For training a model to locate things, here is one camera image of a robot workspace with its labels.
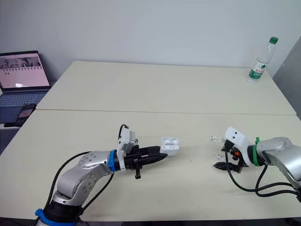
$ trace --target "green bottle cap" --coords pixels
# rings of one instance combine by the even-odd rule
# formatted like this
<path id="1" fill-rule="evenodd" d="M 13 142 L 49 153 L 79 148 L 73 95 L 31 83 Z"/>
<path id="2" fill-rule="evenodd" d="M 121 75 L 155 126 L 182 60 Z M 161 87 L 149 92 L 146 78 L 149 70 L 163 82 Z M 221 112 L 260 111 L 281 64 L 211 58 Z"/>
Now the green bottle cap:
<path id="1" fill-rule="evenodd" d="M 276 37 L 271 37 L 271 38 L 269 39 L 269 41 L 270 41 L 270 43 L 276 44 L 277 41 L 278 41 L 278 38 L 276 38 Z"/>

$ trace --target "bottle label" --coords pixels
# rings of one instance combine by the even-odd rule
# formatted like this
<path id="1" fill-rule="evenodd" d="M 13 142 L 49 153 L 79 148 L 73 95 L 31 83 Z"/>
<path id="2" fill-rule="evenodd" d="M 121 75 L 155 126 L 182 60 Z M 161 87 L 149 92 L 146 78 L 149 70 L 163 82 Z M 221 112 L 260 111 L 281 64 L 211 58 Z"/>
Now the bottle label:
<path id="1" fill-rule="evenodd" d="M 249 73 L 249 76 L 253 79 L 259 79 L 264 72 L 265 68 L 267 67 L 268 64 L 262 63 L 258 60 L 256 60 L 256 63 L 252 67 L 252 70 Z"/>

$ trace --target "smartphone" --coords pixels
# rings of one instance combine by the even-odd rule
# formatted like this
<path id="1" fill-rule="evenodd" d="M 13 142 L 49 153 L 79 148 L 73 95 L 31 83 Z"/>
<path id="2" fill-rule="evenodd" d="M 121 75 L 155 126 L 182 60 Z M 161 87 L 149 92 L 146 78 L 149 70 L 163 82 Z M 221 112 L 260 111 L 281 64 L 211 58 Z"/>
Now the smartphone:
<path id="1" fill-rule="evenodd" d="M 21 127 L 25 121 L 29 118 L 29 116 L 31 115 L 31 113 L 36 109 L 35 104 L 31 104 L 31 105 L 24 105 L 22 107 L 22 110 L 20 111 L 20 114 L 15 122 L 15 126 Z"/>

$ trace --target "green ring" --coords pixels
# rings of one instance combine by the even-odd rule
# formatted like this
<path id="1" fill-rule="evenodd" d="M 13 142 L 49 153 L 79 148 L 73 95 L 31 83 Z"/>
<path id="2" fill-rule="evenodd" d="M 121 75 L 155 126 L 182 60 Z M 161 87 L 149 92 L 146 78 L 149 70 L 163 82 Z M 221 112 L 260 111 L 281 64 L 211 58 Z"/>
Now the green ring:
<path id="1" fill-rule="evenodd" d="M 257 143 L 259 142 L 259 137 L 256 137 L 255 145 L 253 146 L 253 162 L 255 166 L 260 166 L 257 161 Z"/>

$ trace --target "white wall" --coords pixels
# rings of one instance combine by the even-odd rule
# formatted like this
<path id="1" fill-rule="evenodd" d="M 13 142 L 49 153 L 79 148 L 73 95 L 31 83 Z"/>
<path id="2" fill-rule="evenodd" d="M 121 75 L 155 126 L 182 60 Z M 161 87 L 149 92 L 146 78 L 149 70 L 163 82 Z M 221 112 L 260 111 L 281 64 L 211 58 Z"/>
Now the white wall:
<path id="1" fill-rule="evenodd" d="M 273 76 L 301 35 L 300 0 L 0 0 L 0 52 L 74 60 L 251 67 L 271 36 Z"/>

